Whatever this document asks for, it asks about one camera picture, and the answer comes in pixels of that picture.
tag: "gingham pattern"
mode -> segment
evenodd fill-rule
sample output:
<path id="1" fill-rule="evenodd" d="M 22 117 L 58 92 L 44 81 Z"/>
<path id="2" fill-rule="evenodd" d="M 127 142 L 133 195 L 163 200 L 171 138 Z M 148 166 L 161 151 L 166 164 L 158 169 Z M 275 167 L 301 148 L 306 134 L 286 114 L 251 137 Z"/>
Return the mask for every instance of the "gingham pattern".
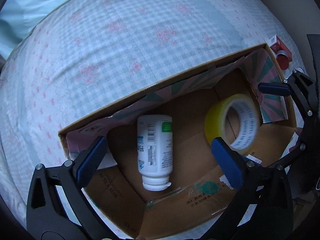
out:
<path id="1" fill-rule="evenodd" d="M 242 16 L 234 10 L 243 11 Z M 247 31 L 247 24 L 258 35 Z M 23 221 L 25 211 L 19 206 L 27 202 L 36 164 L 50 167 L 65 160 L 60 129 L 139 89 L 274 34 L 293 54 L 285 75 L 297 66 L 305 71 L 292 39 L 259 0 L 67 2 L 37 25 L 1 73 L 0 133 L 7 164 L 0 164 L 21 198 L 4 186 L 1 195 L 12 196 L 14 212 Z M 70 208 L 67 213 L 76 220 Z"/>

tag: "roll of tape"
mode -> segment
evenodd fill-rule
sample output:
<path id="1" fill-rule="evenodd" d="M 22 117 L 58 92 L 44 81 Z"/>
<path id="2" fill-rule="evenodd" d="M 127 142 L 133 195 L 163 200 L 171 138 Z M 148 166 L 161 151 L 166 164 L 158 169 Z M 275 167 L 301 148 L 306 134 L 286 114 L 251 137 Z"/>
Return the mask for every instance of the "roll of tape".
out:
<path id="1" fill-rule="evenodd" d="M 239 133 L 233 143 L 229 143 L 225 133 L 225 122 L 228 110 L 233 108 L 239 117 Z M 213 105 L 208 111 L 204 132 L 208 143 L 216 137 L 222 137 L 234 151 L 244 154 L 250 150 L 256 137 L 259 118 L 251 98 L 243 94 L 236 94 Z"/>

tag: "gray wall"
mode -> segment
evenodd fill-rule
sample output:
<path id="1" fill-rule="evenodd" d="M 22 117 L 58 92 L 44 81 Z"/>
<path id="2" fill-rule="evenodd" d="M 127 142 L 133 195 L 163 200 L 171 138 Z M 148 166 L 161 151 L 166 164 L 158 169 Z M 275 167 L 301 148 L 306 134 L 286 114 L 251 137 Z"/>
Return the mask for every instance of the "gray wall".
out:
<path id="1" fill-rule="evenodd" d="M 314 0 L 261 0 L 296 43 L 310 76 L 314 76 L 306 34 L 320 34 L 320 10 Z"/>

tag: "white plastic bottle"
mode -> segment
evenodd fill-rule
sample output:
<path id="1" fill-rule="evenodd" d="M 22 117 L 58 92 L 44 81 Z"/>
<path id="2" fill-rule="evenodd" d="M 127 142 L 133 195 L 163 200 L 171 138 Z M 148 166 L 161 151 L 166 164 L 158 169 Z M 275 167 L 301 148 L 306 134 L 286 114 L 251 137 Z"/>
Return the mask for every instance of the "white plastic bottle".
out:
<path id="1" fill-rule="evenodd" d="M 172 118 L 167 115 L 142 115 L 138 118 L 138 169 L 143 187 L 151 191 L 171 185 Z"/>

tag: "mattress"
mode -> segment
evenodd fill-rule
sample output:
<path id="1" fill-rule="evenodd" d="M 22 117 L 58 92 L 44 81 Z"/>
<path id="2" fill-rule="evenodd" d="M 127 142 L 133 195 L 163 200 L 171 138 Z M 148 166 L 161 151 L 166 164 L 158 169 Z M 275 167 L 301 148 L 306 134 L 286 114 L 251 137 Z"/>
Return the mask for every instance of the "mattress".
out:
<path id="1" fill-rule="evenodd" d="M 137 90 L 275 34 L 293 54 L 284 75 L 298 67 L 306 73 L 293 40 L 260 0 L 64 3 L 14 49 L 1 73 L 0 167 L 7 180 L 0 182 L 0 194 L 25 226 L 34 167 L 57 166 L 66 159 L 60 129 Z M 303 125 L 299 114 L 297 123 Z M 59 193 L 69 218 L 77 222 Z M 128 237 L 94 208 L 119 237 Z M 170 238 L 198 238 L 215 220 Z"/>

